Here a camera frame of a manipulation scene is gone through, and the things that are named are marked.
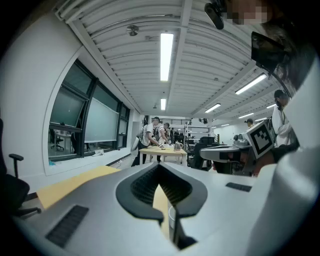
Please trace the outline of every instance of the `white panel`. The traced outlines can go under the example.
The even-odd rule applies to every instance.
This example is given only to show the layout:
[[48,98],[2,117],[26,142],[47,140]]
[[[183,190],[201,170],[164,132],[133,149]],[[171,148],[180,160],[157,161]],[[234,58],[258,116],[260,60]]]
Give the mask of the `white panel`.
[[115,141],[119,113],[92,98],[85,129],[85,143]]

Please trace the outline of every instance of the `ceiling light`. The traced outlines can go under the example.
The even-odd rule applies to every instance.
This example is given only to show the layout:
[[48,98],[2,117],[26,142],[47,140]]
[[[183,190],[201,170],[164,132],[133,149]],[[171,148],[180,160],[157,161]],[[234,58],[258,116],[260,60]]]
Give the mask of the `ceiling light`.
[[254,120],[255,122],[258,122],[258,121],[262,121],[262,120],[266,120],[267,118],[264,117],[264,118],[261,118],[261,119],[257,119],[257,120]]
[[166,110],[166,99],[165,98],[161,99],[161,110]]
[[168,81],[174,35],[162,33],[160,38],[160,80]]
[[248,117],[248,116],[251,116],[251,115],[253,115],[253,114],[254,114],[254,113],[250,113],[250,114],[246,114],[246,115],[240,116],[239,119],[245,118],[245,117]]
[[220,107],[220,106],[221,106],[221,104],[217,103],[217,104],[215,104],[213,107],[211,107],[211,108],[209,108],[208,110],[206,110],[205,113],[209,113],[209,112],[211,112],[212,110],[214,110],[214,109],[216,109],[216,108],[218,108],[218,107]]
[[248,90],[252,86],[256,85],[257,83],[261,82],[263,79],[265,79],[267,76],[265,73],[262,73],[257,78],[253,79],[250,83],[242,87],[241,89],[237,90],[235,94],[242,94],[244,91]]
[[267,106],[266,108],[267,109],[270,109],[270,108],[272,108],[272,107],[274,107],[274,106],[276,106],[277,104],[272,104],[271,106]]

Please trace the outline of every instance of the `wooden table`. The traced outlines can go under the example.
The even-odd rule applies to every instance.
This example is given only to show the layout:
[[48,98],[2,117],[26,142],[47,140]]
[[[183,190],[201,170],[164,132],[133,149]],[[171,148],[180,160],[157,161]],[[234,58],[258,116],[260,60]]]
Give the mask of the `wooden table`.
[[[44,209],[49,208],[55,202],[59,201],[61,198],[69,194],[71,191],[78,188],[83,183],[90,181],[94,178],[112,174],[121,171],[120,169],[112,168],[109,166],[99,166],[95,169],[89,170],[87,172],[81,173],[77,176],[68,178],[56,184],[52,184],[39,189],[36,194]],[[163,234],[167,239],[169,238],[169,217],[168,217],[168,199],[158,185],[154,193],[153,208],[158,209],[163,213],[164,220],[161,225]]]
[[183,161],[184,158],[187,158],[187,152],[183,149],[174,150],[173,147],[165,147],[164,149],[158,146],[151,146],[148,148],[140,149],[140,165],[143,164],[143,154],[150,155],[150,162],[152,156],[164,156],[163,161],[166,161],[166,157],[182,157],[182,164],[187,166],[187,161]]

